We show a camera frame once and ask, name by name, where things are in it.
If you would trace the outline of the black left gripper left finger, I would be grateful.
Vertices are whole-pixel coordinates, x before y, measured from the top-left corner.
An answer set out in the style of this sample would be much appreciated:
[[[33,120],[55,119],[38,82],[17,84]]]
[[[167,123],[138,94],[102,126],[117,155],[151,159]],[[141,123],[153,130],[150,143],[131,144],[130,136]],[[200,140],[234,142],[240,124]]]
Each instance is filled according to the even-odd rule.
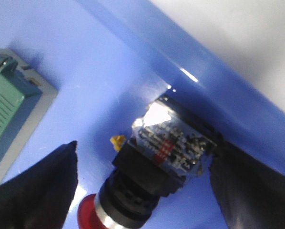
[[[0,229],[61,229],[78,185],[77,141],[0,185]]]

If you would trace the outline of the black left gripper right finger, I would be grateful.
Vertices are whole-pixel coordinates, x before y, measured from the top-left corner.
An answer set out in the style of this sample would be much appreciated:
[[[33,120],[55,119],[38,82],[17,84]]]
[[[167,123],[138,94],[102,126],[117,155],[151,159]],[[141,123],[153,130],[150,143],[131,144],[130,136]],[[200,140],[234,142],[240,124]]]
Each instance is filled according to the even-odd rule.
[[[214,151],[210,183],[230,229],[285,229],[285,176],[229,142]]]

